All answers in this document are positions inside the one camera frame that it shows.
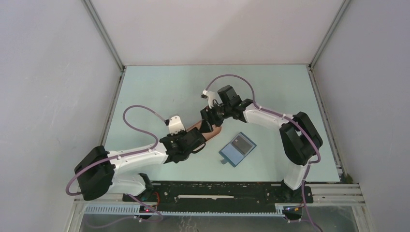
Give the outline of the pink oval tray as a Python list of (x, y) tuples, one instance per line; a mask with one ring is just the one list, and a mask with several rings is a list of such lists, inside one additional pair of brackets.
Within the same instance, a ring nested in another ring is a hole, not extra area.
[(191, 135), (193, 139), (199, 139), (204, 141), (209, 141), (216, 137), (222, 131), (222, 126), (213, 125), (210, 131), (201, 130), (202, 121), (199, 120), (196, 123), (193, 123), (191, 126), (186, 128), (188, 135)]

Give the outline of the blue card holder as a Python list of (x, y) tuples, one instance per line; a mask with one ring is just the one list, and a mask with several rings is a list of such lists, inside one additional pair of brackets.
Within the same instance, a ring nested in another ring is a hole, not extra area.
[[(243, 156), (235, 147), (232, 146), (232, 140), (239, 134), (242, 134), (249, 142), (253, 143), (253, 149), (246, 155)], [(220, 151), (219, 154), (222, 157), (220, 161), (221, 164), (230, 164), (232, 167), (238, 166), (256, 147), (257, 145), (244, 133), (240, 132), (237, 134), (227, 145), (225, 145)]]

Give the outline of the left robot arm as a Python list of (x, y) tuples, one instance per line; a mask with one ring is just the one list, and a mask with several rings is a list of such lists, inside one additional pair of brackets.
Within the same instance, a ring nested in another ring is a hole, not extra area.
[(85, 201), (95, 200), (105, 194), (131, 194), (148, 201), (153, 188), (142, 170), (151, 165), (178, 163), (190, 154), (201, 151), (205, 137), (197, 128), (155, 139), (155, 143), (129, 150), (107, 151), (100, 145), (93, 148), (74, 168), (74, 180)]

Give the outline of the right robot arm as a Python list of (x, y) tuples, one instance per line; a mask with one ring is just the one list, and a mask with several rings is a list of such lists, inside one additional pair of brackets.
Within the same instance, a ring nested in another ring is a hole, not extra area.
[(200, 111), (201, 133), (212, 132), (228, 118), (279, 131), (285, 155), (290, 161), (281, 195), (287, 202), (298, 199), (309, 162), (313, 156), (319, 155), (319, 148), (323, 145), (323, 140), (308, 115), (304, 112), (295, 115), (280, 114), (260, 106), (254, 99), (243, 100), (231, 85), (221, 88), (217, 93), (205, 89), (201, 97), (208, 102)]

